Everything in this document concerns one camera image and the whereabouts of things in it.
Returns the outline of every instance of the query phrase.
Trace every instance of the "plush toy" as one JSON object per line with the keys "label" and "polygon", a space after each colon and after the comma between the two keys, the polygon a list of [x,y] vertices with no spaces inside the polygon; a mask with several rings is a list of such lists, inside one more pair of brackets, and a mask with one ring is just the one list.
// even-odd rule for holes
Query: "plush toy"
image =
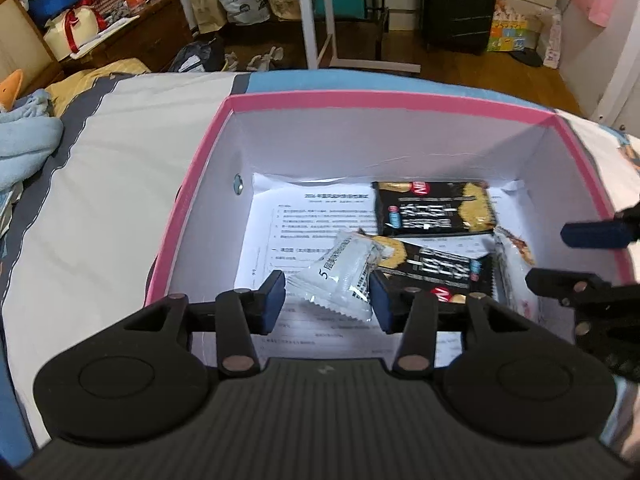
{"label": "plush toy", "polygon": [[16,70],[0,82],[0,113],[10,112],[22,86],[22,70]]}

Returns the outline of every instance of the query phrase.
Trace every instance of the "yellow blanket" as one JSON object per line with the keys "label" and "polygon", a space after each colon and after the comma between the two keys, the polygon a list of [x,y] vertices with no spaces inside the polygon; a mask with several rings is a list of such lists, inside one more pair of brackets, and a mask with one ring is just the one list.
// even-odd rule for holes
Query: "yellow blanket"
{"label": "yellow blanket", "polygon": [[73,98],[91,88],[99,77],[110,76],[114,73],[137,75],[146,72],[151,72],[151,70],[140,60],[123,59],[95,70],[77,72],[59,83],[49,85],[46,90],[51,95],[54,115],[60,117]]}

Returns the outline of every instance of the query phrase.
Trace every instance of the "wooden nightstand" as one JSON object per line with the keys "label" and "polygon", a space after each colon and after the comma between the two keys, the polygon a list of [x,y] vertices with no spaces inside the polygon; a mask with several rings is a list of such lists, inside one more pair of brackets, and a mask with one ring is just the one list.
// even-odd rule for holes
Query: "wooden nightstand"
{"label": "wooden nightstand", "polygon": [[100,68],[114,61],[138,58],[152,72],[162,72],[178,51],[193,41],[180,0],[151,0],[140,17],[80,59],[62,60],[66,74]]}

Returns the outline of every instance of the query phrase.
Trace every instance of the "black suitcase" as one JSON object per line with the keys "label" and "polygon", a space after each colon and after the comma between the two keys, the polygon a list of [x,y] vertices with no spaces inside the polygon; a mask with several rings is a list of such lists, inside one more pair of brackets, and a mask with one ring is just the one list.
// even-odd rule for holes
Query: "black suitcase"
{"label": "black suitcase", "polygon": [[421,0],[420,31],[434,45],[480,54],[491,33],[495,0]]}

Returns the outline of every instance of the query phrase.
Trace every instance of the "blue blanket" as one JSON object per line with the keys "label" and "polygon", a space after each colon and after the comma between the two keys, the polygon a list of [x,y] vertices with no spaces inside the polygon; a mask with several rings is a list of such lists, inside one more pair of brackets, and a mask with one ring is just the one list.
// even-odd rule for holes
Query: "blue blanket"
{"label": "blue blanket", "polygon": [[49,94],[37,90],[25,104],[0,114],[0,191],[36,173],[62,138],[62,121],[49,117]]}

